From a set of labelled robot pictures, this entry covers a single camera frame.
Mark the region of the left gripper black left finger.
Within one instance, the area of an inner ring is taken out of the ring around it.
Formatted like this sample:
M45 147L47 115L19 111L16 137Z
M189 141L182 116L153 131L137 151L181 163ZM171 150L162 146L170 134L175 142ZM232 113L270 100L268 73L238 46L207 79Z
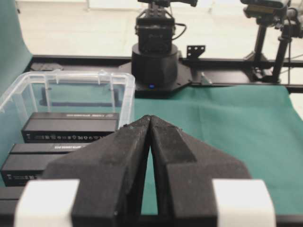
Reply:
M29 181L17 227L132 227L141 213L150 116L50 162Z

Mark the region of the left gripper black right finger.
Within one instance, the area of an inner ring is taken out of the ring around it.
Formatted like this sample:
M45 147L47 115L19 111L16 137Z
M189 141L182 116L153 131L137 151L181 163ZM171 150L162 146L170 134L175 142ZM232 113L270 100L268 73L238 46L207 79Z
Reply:
M151 117L157 202L176 227L274 227L276 215L264 181L245 164Z

